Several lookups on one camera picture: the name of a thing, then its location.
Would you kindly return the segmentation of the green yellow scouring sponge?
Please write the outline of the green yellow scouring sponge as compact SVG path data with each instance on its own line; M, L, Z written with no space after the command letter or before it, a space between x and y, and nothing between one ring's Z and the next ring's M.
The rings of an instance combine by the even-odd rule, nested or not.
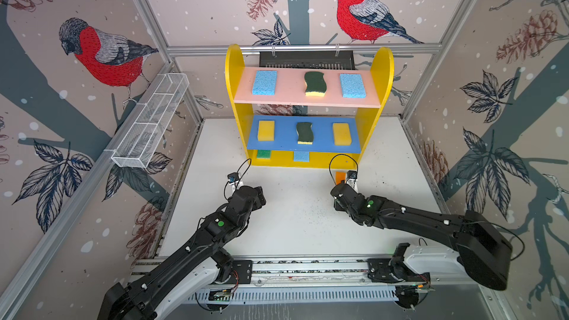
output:
M296 124L298 145L312 145L314 143L314 132L312 130L312 126L313 124L308 121L301 121Z
M309 71L304 75L305 79L305 96L323 97L327 92L327 83L324 79L323 72Z

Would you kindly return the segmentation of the yellow orange sponge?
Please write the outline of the yellow orange sponge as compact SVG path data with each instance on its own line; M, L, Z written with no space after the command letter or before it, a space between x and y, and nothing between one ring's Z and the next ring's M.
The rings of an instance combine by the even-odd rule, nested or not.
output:
M333 138L336 146L351 146L351 129L348 123L333 123Z

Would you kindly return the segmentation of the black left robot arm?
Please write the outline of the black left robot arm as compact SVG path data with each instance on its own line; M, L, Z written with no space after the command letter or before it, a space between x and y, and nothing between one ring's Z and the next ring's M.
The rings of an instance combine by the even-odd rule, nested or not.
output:
M114 284L104 296L98 319L165 319L197 290L225 281L234 258L224 249L248 226L250 215L266 205L261 187L242 186L228 202L206 216L194 235L142 278Z

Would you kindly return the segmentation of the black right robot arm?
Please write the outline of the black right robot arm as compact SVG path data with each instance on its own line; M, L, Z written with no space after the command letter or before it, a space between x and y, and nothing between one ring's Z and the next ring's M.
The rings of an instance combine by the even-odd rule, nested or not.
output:
M507 289L513 247L482 214L419 210L385 197L366 197L345 182L330 195L358 225L404 231L450 247L472 280L492 290Z

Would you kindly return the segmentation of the light blue sponge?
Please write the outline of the light blue sponge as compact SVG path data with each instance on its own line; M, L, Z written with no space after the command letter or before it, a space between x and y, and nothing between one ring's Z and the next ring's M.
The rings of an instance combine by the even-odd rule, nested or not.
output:
M293 161L308 163L310 161L310 153L308 151L294 151Z
M256 71L252 94L254 96L274 96L277 83L276 71Z
M342 97L347 99L364 99L367 94L360 74L342 73L339 76Z

